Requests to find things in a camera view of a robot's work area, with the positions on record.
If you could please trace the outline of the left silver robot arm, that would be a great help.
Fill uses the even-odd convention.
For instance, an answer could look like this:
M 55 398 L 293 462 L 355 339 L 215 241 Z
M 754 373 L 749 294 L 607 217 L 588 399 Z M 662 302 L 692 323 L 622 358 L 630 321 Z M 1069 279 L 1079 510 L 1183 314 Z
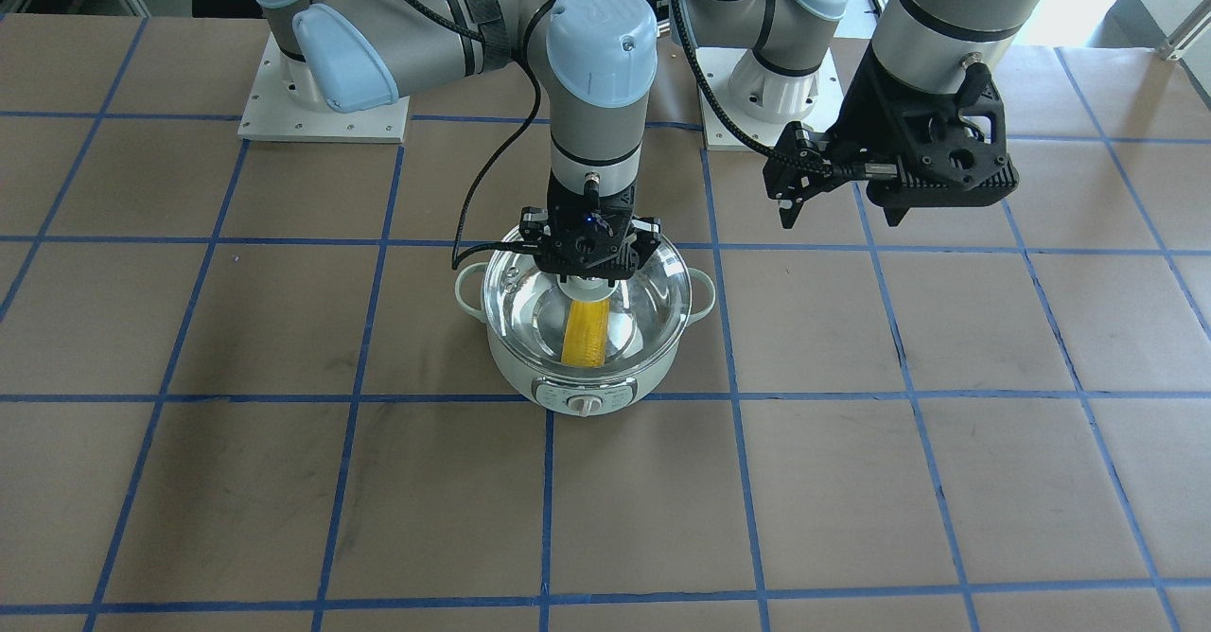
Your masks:
M 993 71 L 1041 0 L 886 0 L 834 123 L 813 131 L 813 86 L 849 2 L 670 0 L 708 117 L 765 159 L 781 225 L 857 180 L 889 226 L 1008 199 L 1020 179 Z

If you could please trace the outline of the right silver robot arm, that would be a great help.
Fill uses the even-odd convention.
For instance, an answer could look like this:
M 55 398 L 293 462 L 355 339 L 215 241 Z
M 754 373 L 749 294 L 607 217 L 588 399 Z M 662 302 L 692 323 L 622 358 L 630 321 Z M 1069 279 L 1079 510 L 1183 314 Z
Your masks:
M 644 0 L 256 0 L 300 80 L 333 117 L 394 105 L 518 64 L 549 98 L 551 171 L 520 241 L 543 272 L 627 280 L 658 249 L 633 214 L 658 21 Z

